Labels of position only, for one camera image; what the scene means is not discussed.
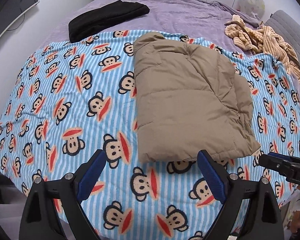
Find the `beige puffer down jacket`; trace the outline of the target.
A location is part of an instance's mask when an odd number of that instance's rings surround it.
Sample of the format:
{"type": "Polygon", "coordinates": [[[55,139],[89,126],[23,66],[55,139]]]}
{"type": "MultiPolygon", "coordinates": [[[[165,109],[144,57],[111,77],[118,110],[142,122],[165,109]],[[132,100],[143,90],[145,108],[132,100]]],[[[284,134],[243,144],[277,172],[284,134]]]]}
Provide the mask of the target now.
{"type": "Polygon", "coordinates": [[[260,149],[245,77],[224,55],[150,32],[134,42],[138,159],[220,161],[260,149]]]}

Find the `blue striped monkey print blanket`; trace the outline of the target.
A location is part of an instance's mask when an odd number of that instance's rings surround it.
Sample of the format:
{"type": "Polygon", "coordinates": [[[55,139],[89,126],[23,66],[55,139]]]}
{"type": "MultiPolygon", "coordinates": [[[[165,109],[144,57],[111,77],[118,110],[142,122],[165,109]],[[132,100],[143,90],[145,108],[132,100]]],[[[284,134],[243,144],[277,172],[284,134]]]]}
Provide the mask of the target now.
{"type": "Polygon", "coordinates": [[[82,207],[109,239],[202,239],[221,209],[203,149],[288,200],[296,186],[259,164],[300,158],[300,95],[273,55],[150,30],[53,42],[27,59],[0,118],[0,172],[25,196],[105,152],[82,207]]]}

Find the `grey quilted pillow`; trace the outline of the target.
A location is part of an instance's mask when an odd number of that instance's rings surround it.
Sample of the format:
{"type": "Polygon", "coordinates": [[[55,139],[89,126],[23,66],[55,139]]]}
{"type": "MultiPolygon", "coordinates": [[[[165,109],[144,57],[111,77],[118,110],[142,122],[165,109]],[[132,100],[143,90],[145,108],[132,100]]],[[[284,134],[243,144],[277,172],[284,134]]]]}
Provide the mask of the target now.
{"type": "Polygon", "coordinates": [[[265,25],[271,26],[294,48],[300,63],[300,25],[283,10],[271,14],[265,25]]]}

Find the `beige striped fleece garment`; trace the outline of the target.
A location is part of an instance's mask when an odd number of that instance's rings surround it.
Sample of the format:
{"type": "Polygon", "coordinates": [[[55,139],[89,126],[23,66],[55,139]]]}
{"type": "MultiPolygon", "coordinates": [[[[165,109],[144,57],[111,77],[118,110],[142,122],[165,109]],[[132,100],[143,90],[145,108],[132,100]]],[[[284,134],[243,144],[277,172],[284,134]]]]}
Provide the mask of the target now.
{"type": "Polygon", "coordinates": [[[295,74],[300,83],[300,62],[294,48],[268,25],[254,30],[247,27],[243,19],[233,15],[225,24],[225,35],[234,45],[252,54],[270,54],[282,62],[288,74],[295,74]]]}

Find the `round patterned white pillow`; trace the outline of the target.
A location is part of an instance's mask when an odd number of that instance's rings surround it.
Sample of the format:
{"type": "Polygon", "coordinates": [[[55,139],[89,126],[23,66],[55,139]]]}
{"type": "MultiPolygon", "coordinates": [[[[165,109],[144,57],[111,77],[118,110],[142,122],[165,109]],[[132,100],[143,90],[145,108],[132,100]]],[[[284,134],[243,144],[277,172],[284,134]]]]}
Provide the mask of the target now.
{"type": "Polygon", "coordinates": [[[262,17],[265,11],[264,0],[238,0],[240,11],[254,17],[262,17]]]}

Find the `purple bed cover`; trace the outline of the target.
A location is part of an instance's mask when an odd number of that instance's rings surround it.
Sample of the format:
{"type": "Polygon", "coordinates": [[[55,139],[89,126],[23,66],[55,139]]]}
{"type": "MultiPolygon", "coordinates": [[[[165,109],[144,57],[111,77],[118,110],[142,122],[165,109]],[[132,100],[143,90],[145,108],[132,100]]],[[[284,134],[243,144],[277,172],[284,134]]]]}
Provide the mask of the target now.
{"type": "Polygon", "coordinates": [[[62,113],[67,122],[75,116],[84,120],[109,120],[124,114],[137,118],[134,42],[157,32],[226,56],[248,82],[252,121],[265,116],[272,123],[295,121],[300,126],[300,83],[282,62],[270,54],[248,55],[212,38],[215,32],[225,36],[229,12],[199,0],[122,1],[144,4],[150,12],[75,43],[69,41],[68,24],[90,10],[68,20],[62,40],[44,44],[25,62],[7,102],[12,111],[48,119],[62,113]]]}

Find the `black folded garment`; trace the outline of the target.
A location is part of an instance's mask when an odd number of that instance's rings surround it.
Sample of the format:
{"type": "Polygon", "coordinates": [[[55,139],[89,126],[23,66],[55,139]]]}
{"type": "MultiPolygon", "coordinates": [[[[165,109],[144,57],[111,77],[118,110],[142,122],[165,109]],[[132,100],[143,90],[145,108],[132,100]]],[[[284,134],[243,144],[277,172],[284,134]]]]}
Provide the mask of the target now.
{"type": "Polygon", "coordinates": [[[69,41],[79,42],[104,29],[141,17],[149,12],[149,7],[144,4],[122,0],[87,11],[69,22],[69,41]]]}

